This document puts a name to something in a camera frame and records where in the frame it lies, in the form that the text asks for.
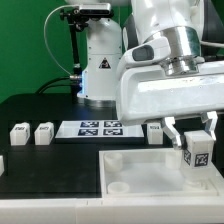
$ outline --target white box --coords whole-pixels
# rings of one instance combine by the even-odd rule
[[[190,182],[197,182],[212,172],[214,140],[205,131],[185,132],[187,149],[183,152],[182,172]]]
[[[10,141],[12,146],[26,145],[30,138],[30,124],[24,122],[16,124],[10,132]]]
[[[34,132],[36,145],[49,145],[54,137],[54,124],[42,123]]]
[[[120,153],[123,158],[123,165],[120,170],[111,172],[107,170],[105,160],[107,154]],[[170,167],[167,163],[170,154],[176,151],[174,149],[146,149],[146,150],[119,150],[119,151],[101,151],[100,152],[100,179],[103,198],[117,197],[192,197],[192,196],[224,196],[224,180],[212,164],[210,172],[207,172],[203,184],[206,188],[186,190],[186,181],[182,173],[181,166]],[[111,190],[112,183],[117,189]]]
[[[163,130],[160,123],[147,124],[148,144],[162,145],[163,144]]]

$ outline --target white container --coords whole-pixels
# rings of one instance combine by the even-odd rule
[[[122,154],[122,169],[108,171],[105,155]],[[189,183],[182,173],[182,153],[174,149],[119,150],[100,152],[100,177],[103,198],[114,197],[219,197],[224,196],[224,180],[213,164],[203,183]],[[126,183],[128,191],[110,191],[111,183]]]

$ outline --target black table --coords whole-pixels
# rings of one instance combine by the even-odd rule
[[[112,108],[73,104],[70,94],[22,94],[0,104],[0,155],[5,173],[0,177],[0,199],[18,198],[97,198],[101,197],[99,151],[155,147],[146,139],[105,142],[57,142],[34,144],[34,131],[40,123],[53,122],[57,132],[62,121],[116,120]],[[16,123],[31,125],[31,138],[25,146],[11,146],[9,132]],[[183,133],[203,129],[200,119],[177,121]],[[224,174],[224,118],[219,117],[213,161]],[[164,147],[171,142],[165,138]]]

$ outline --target wire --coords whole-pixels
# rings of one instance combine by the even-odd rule
[[[211,43],[211,42],[205,42],[205,41],[200,41],[200,43],[201,45],[204,45],[204,46],[224,48],[224,44],[220,44],[220,43]]]
[[[71,7],[75,7],[77,5],[63,5],[63,6],[60,6],[56,9],[54,9],[46,18],[45,20],[45,23],[44,23],[44,42],[45,42],[45,45],[46,45],[46,48],[47,48],[47,51],[48,53],[50,54],[51,58],[53,59],[53,61],[58,65],[59,68],[61,68],[64,72],[66,72],[67,74],[71,75],[71,73],[66,70],[59,62],[58,60],[55,58],[55,56],[53,55],[50,47],[49,47],[49,44],[48,44],[48,40],[47,40],[47,26],[48,26],[48,22],[51,18],[51,16],[57,12],[59,9],[64,9],[64,8],[71,8]]]
[[[65,76],[65,77],[59,77],[59,78],[56,78],[56,79],[52,79],[51,81],[46,82],[44,85],[42,85],[42,86],[35,92],[35,94],[39,94],[39,93],[41,93],[43,89],[45,89],[47,86],[49,86],[49,85],[52,84],[52,83],[59,82],[59,81],[63,81],[63,80],[68,80],[68,79],[70,79],[68,76]]]
[[[44,91],[47,90],[47,89],[49,89],[49,88],[62,87],[62,86],[71,86],[71,85],[63,85],[63,84],[59,84],[59,85],[46,86],[46,87],[43,88],[38,94],[42,94],[42,93],[44,93]]]

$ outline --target black cable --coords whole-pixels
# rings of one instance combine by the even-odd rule
[[[42,94],[44,93],[45,90],[49,89],[49,88],[53,88],[53,87],[61,87],[61,86],[71,86],[71,85],[63,85],[63,84],[59,84],[59,85],[51,85],[51,86],[45,86],[44,88],[42,88],[41,91],[38,92],[38,94]]]
[[[56,79],[52,79],[51,81],[46,82],[44,85],[42,85],[42,86],[35,92],[35,94],[42,93],[43,89],[45,89],[45,87],[49,86],[49,85],[52,84],[52,83],[59,82],[59,81],[63,81],[63,80],[68,80],[68,79],[70,79],[68,76],[64,76],[64,77],[59,77],[59,78],[56,78]]]
[[[71,35],[71,41],[72,41],[72,55],[73,55],[73,63],[74,68],[73,72],[74,74],[80,75],[82,73],[82,68],[80,66],[80,60],[79,60],[79,50],[78,50],[78,43],[77,43],[77,36],[76,36],[76,23],[74,24],[73,17],[68,16],[67,17],[68,24],[69,24],[69,30]]]

